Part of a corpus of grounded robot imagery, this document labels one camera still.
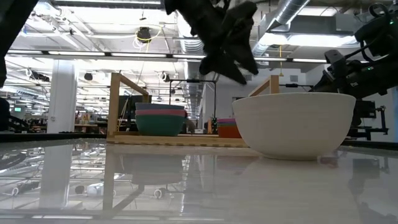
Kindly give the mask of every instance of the pink bowl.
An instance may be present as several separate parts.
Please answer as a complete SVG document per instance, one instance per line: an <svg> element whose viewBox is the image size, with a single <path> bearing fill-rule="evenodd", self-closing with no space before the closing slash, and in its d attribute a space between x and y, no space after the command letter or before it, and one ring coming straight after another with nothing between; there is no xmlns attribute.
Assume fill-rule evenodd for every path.
<svg viewBox="0 0 398 224"><path fill-rule="evenodd" d="M175 116L185 116L185 110L136 110L136 115L175 115Z"/></svg>
<svg viewBox="0 0 398 224"><path fill-rule="evenodd" d="M218 123L236 123L235 118L217 119Z"/></svg>

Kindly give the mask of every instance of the stacked bowls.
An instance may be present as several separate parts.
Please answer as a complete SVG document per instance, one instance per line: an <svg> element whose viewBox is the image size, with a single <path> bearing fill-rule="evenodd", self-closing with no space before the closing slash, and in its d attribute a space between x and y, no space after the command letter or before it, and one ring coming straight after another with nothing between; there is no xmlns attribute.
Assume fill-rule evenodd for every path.
<svg viewBox="0 0 398 224"><path fill-rule="evenodd" d="M141 135L177 136L184 121L183 106L136 103L136 123Z"/></svg>
<svg viewBox="0 0 398 224"><path fill-rule="evenodd" d="M217 119L218 136L221 138L242 138L236 121L230 119Z"/></svg>

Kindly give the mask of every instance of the white bowl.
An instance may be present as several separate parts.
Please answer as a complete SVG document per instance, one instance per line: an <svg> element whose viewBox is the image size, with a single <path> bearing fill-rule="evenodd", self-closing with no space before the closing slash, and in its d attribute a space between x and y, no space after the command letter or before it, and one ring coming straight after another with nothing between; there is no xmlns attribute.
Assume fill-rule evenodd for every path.
<svg viewBox="0 0 398 224"><path fill-rule="evenodd" d="M338 93L282 93L233 103L244 142L266 157L312 160L345 139L356 99Z"/></svg>

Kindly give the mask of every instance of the orange bowl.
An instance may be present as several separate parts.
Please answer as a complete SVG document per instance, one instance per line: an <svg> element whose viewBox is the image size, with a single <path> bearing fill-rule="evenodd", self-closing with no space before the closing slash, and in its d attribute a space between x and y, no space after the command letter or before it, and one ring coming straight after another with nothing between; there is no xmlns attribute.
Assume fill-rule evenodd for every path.
<svg viewBox="0 0 398 224"><path fill-rule="evenodd" d="M234 126L219 126L218 129L218 136L220 138L242 138L241 134L239 133L238 127Z"/></svg>

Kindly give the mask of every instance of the glossy table surface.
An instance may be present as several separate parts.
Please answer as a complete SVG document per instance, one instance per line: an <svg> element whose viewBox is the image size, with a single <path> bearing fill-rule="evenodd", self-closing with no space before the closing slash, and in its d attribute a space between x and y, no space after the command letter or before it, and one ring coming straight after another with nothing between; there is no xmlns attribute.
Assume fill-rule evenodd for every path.
<svg viewBox="0 0 398 224"><path fill-rule="evenodd" d="M57 166L44 172L59 162L49 155L68 147L66 204L43 208L49 194L56 194L42 190L42 180L49 179L44 175L54 180L65 175ZM114 208L107 211L101 189L106 153L117 148L131 152L113 152ZM3 160L20 152L31 158L0 170L0 223L398 223L394 151L341 146L317 161L295 162L202 147L184 154L184 147L118 146L103 139L0 144L0 149L7 150ZM15 194L34 181L38 188Z"/></svg>

